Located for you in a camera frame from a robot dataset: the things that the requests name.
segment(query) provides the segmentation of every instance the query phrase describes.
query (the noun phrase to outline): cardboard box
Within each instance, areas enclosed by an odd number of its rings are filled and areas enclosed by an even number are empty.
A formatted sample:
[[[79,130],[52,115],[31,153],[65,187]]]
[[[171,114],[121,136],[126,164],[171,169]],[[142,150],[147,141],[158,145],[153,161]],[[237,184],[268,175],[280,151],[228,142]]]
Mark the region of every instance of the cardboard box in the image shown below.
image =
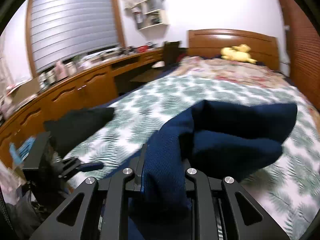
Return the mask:
[[[19,87],[15,88],[9,95],[14,106],[20,105],[24,100],[37,94],[40,91],[40,85],[38,78],[34,78],[26,83],[23,83]]]

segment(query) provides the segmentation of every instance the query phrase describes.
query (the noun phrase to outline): mattress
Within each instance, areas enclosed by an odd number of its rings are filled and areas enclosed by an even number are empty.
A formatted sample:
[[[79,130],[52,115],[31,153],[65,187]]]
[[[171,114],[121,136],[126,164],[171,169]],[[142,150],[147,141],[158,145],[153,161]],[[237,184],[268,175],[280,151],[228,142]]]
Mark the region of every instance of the mattress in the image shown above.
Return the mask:
[[[242,105],[295,102],[297,122],[283,143],[283,155],[272,165],[243,180],[243,187],[286,231],[299,239],[320,208],[320,142],[309,103],[296,87],[277,88],[203,78],[169,75],[143,86],[110,106],[115,116],[102,129],[75,147],[65,158],[102,161],[100,171],[76,174],[77,187],[88,176],[101,179],[117,169],[169,119],[200,100]]]

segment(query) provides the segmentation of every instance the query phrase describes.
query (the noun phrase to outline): white wall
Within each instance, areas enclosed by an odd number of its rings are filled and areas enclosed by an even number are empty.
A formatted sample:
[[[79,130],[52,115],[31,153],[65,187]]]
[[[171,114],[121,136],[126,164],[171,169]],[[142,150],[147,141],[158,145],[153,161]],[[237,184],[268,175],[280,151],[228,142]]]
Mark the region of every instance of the white wall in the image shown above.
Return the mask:
[[[141,46],[148,41],[182,41],[188,46],[187,30],[236,29],[262,33],[278,38],[280,61],[288,63],[285,52],[283,18],[278,0],[165,0],[170,25],[138,31],[130,12],[119,0],[124,37],[127,46]],[[287,65],[282,66],[289,75]]]
[[[26,47],[27,4],[28,0],[20,6],[5,28],[3,56],[15,83],[32,78]]]

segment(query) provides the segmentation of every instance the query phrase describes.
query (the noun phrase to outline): wooden window frame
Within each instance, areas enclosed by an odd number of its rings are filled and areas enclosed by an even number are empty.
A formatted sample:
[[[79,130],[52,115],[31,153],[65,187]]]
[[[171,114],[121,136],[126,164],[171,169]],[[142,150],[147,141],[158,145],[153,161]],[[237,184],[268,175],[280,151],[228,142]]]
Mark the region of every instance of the wooden window frame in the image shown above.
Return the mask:
[[[119,43],[122,47],[126,47],[125,41],[124,41],[124,35],[122,30],[122,23],[121,23],[121,16],[119,11],[119,4],[118,0],[111,0],[112,1],[112,8],[113,13],[115,17],[115,25],[116,25],[116,31],[118,35]],[[27,54],[28,54],[28,60],[30,65],[30,70],[32,73],[32,77],[36,78],[38,76],[38,73],[36,71],[36,64],[33,59],[33,53],[32,53],[32,46],[31,46],[31,10],[32,10],[32,2],[33,0],[28,0],[27,5],[27,15],[26,15],[26,45],[27,45]]]

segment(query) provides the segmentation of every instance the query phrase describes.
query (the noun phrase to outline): bed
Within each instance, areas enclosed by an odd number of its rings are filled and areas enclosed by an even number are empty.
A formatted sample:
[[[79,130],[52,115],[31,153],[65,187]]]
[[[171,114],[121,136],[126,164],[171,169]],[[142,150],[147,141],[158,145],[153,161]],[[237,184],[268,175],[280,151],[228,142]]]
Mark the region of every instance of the bed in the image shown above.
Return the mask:
[[[275,72],[279,70],[276,38],[221,29],[189,31],[188,35],[189,57],[175,71],[112,103],[113,120],[65,156],[105,164],[100,171],[78,173],[70,180],[71,185],[78,186],[88,176],[101,179],[111,174],[154,131],[202,99],[243,105],[295,102],[297,122],[283,144],[283,155],[241,184],[291,239],[299,239],[320,208],[318,113],[296,87]],[[235,62],[221,64],[221,60],[217,64],[217,59],[212,59],[222,47],[239,44],[249,45],[252,58],[267,67]],[[240,68],[242,75],[234,72],[234,68]]]

